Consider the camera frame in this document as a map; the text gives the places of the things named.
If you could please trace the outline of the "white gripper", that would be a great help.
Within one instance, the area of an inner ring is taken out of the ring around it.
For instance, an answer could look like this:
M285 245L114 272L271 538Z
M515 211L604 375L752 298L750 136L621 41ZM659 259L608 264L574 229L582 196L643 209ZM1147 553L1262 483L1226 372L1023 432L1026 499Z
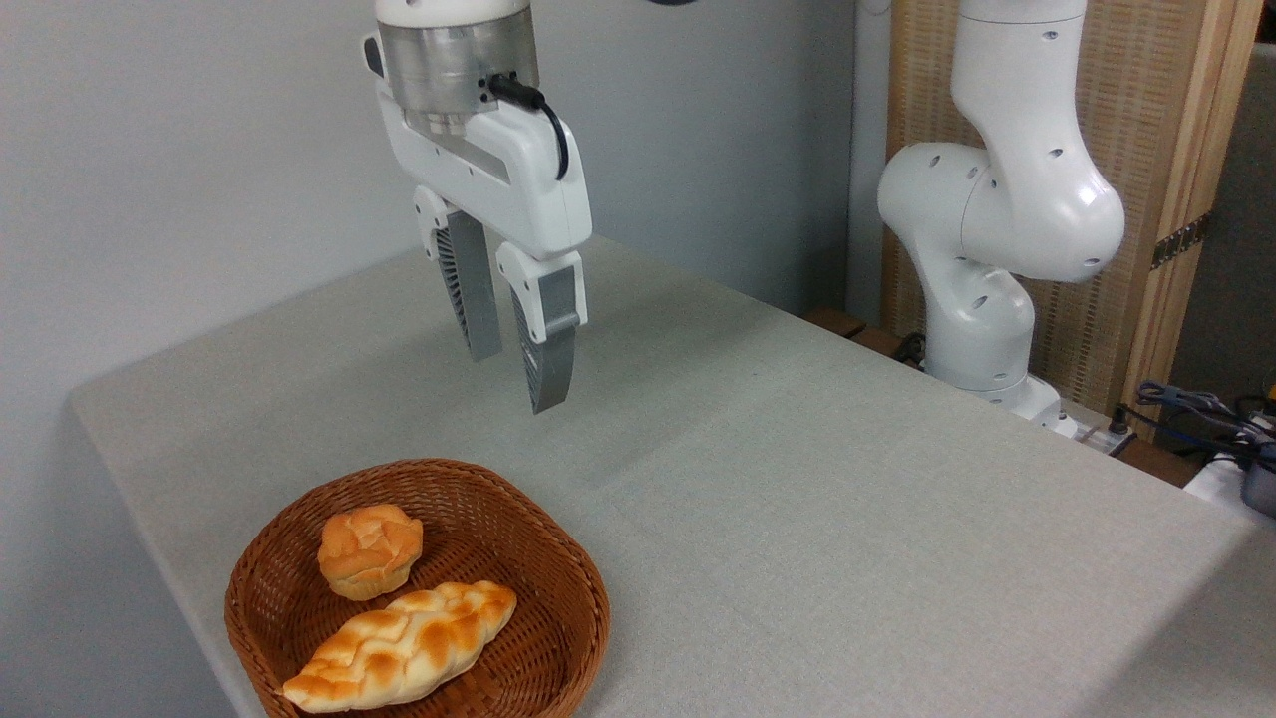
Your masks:
M573 250L593 233L570 128L514 70L466 78L473 114L404 108L390 92L380 36L366 36L362 51L393 156L419 182L413 207L424 249L441 270L470 355L482 362L501 353L486 224L507 240L496 265L510 287L530 409L564 403L577 330L588 323L582 258Z

